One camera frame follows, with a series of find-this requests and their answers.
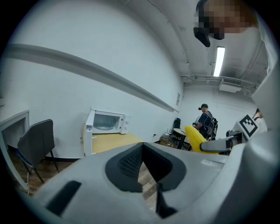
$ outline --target wooden floor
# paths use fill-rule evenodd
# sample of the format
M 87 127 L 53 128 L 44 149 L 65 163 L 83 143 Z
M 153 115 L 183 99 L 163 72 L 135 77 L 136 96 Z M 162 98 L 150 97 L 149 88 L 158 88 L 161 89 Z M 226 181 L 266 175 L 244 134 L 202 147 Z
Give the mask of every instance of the wooden floor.
M 27 182 L 27 170 L 24 167 L 22 161 L 20 158 L 16 155 L 13 151 L 8 151 L 10 158 L 22 177 L 22 179 Z M 62 171 L 63 169 L 67 168 L 72 164 L 72 162 L 56 162 L 59 171 Z M 48 160 L 42 160 L 42 162 L 36 166 L 38 173 L 42 177 L 42 179 L 46 182 L 48 179 L 52 178 L 53 176 L 57 175 L 57 170 L 53 164 L 52 161 Z M 19 189 L 20 191 L 27 193 L 26 191 L 22 190 L 20 188 L 19 183 L 16 181 L 16 179 L 11 174 L 11 177 L 13 179 L 14 186 Z M 32 171 L 31 175 L 28 177 L 29 179 L 29 195 L 32 196 L 42 185 L 41 181 L 37 177 L 37 175 Z M 157 201 L 157 190 L 156 190 L 156 182 L 153 179 L 153 177 L 150 175 L 147 167 L 145 164 L 142 164 L 139 172 L 139 178 L 138 182 L 143 186 L 143 197 L 150 207 L 151 210 L 155 211 L 156 208 L 156 201 Z

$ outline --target cable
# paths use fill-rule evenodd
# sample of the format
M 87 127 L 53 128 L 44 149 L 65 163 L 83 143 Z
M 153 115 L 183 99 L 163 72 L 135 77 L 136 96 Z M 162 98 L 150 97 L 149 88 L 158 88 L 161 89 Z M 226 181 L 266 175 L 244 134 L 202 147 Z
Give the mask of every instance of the cable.
M 246 91 L 246 90 L 244 90 L 244 89 L 241 89 L 240 91 L 241 91 L 241 92 L 244 92 L 244 96 L 252 97 L 252 94 L 251 94 L 250 90 Z
M 155 6 L 157 8 L 157 10 L 160 11 L 160 13 L 163 15 L 162 11 L 154 4 L 152 3 L 150 0 L 147 0 L 149 3 L 151 3 L 153 6 Z
M 29 187 L 29 171 L 27 172 L 27 186 L 28 186 L 28 192 L 27 192 L 27 195 L 29 195 L 29 190 L 30 190 L 30 187 Z

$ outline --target black device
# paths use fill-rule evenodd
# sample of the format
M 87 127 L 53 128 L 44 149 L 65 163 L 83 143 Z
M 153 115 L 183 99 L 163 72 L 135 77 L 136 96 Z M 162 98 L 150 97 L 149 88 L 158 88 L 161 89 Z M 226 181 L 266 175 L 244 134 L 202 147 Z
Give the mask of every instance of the black device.
M 204 5 L 208 0 L 200 0 L 196 5 L 196 13 L 198 15 L 199 27 L 193 28 L 194 36 L 203 43 L 204 46 L 210 47 L 211 43 L 209 36 L 216 40 L 224 39 L 224 33 L 221 33 L 218 28 L 212 26 L 209 17 L 204 13 Z
M 201 110 L 202 107 L 208 108 L 208 105 L 206 103 L 203 103 L 201 107 L 198 108 L 198 110 Z
M 237 135 L 237 134 L 239 134 L 239 133 L 240 133 L 240 131 L 228 130 L 228 131 L 226 132 L 226 137 L 231 137 L 231 136 Z
M 175 121 L 173 122 L 173 129 L 174 128 L 179 128 L 180 129 L 180 126 L 181 126 L 181 119 L 180 118 L 176 118 Z M 176 137 L 181 137 L 181 134 L 179 134 L 178 132 L 176 131 L 172 131 L 172 134 L 175 135 Z

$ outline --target yellow object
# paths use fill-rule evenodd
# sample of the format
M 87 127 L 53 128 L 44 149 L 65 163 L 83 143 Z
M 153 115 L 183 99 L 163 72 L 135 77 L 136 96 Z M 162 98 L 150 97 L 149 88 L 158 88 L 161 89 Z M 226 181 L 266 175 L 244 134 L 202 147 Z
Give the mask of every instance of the yellow object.
M 123 135 L 120 133 L 92 134 L 92 136 L 97 137 L 92 139 L 92 150 L 91 150 L 92 153 L 101 153 L 117 147 L 130 145 L 138 142 L 144 142 L 140 138 L 134 136 L 132 133 L 123 134 Z
M 185 134 L 189 140 L 189 144 L 192 146 L 192 149 L 195 152 L 218 154 L 218 153 L 202 152 L 200 150 L 200 144 L 202 142 L 206 142 L 206 139 L 193 126 L 185 126 Z

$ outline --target black chair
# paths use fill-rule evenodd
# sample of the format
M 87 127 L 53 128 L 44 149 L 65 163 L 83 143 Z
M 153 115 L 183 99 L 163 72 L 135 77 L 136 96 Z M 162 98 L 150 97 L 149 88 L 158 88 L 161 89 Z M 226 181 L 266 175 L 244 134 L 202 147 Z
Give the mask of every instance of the black chair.
M 34 170 L 40 181 L 44 183 L 35 166 L 50 152 L 52 161 L 58 171 L 53 157 L 53 121 L 51 119 L 33 124 L 28 131 L 20 138 L 17 144 L 17 155 L 22 160 L 25 168 L 31 174 L 30 168 Z

